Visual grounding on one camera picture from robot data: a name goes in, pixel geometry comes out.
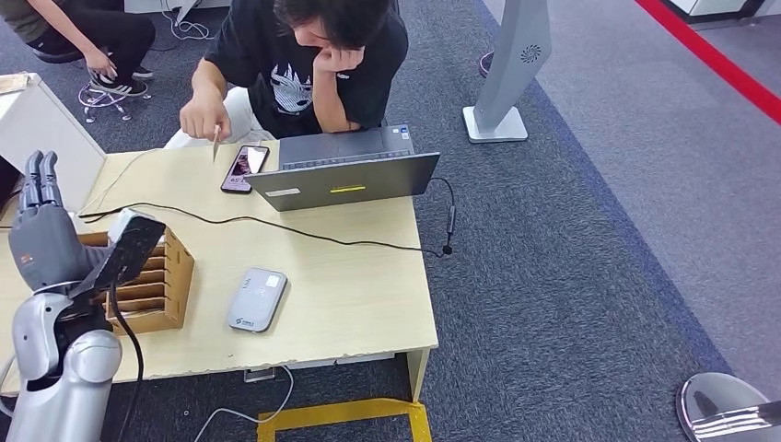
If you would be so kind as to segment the seated person's left hand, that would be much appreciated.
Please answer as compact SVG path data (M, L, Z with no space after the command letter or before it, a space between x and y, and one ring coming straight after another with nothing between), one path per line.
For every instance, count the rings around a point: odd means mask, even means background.
M364 60L365 48L343 50L334 47L322 48L313 62L316 73L340 73L357 68Z

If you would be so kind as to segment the robot left hand grey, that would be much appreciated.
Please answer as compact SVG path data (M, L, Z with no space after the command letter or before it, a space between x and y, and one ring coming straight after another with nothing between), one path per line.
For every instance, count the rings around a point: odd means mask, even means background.
M18 271L33 293L66 295L103 264L108 247L82 244L64 208L56 153L34 151L24 168L17 213L8 235Z

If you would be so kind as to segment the seated person's right hand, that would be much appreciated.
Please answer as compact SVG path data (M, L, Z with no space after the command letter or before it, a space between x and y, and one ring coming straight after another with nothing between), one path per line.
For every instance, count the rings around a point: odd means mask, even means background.
M194 92L180 110L181 130L195 139L222 142L231 135L231 124L219 92Z

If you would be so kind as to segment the crouching person's hand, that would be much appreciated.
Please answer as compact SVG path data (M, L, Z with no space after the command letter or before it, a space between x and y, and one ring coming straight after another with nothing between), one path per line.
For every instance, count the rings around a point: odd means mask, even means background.
M116 67L109 56L97 47L87 48L82 51L86 65L92 73L100 74L113 79L117 76Z

